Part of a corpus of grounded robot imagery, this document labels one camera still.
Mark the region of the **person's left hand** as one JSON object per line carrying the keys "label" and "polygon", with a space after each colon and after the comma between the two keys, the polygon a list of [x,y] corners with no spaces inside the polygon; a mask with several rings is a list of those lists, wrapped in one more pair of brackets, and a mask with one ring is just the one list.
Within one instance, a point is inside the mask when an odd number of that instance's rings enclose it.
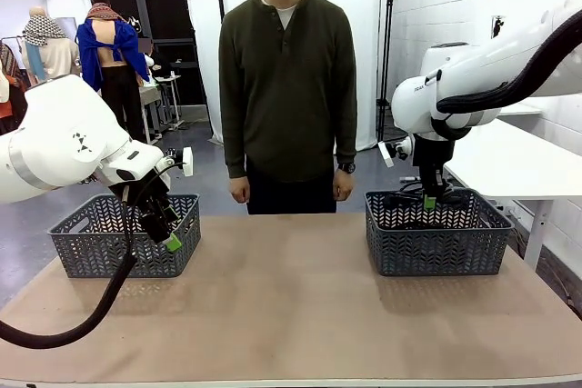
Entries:
{"label": "person's left hand", "polygon": [[336,170],[333,179],[333,196],[336,202],[344,202],[352,194],[355,186],[355,179],[352,174],[343,170]]}

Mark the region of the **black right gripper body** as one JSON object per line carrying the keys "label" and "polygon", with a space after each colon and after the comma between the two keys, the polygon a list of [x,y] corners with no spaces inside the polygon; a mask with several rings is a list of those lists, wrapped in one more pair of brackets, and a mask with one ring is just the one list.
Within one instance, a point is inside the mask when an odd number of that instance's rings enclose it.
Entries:
{"label": "black right gripper body", "polygon": [[443,173],[444,165],[453,157],[455,142],[430,140],[418,134],[413,135],[413,166],[420,175]]}

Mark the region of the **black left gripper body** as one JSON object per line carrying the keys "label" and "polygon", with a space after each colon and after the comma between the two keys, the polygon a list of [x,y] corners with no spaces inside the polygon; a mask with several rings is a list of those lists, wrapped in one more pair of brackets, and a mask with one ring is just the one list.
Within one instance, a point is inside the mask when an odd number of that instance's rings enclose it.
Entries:
{"label": "black left gripper body", "polygon": [[125,181],[118,185],[118,199],[122,204],[122,223],[129,225],[129,210],[140,213],[140,217],[152,216],[151,221],[160,226],[169,226],[166,209],[169,188],[160,173],[148,173],[140,180]]}

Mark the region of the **person's right hand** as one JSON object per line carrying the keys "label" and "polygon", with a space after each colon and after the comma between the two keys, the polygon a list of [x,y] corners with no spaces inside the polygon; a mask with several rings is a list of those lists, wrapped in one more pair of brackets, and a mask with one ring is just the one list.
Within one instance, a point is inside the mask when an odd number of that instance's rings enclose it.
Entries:
{"label": "person's right hand", "polygon": [[231,178],[229,180],[229,192],[239,204],[246,204],[250,200],[250,183],[246,176]]}

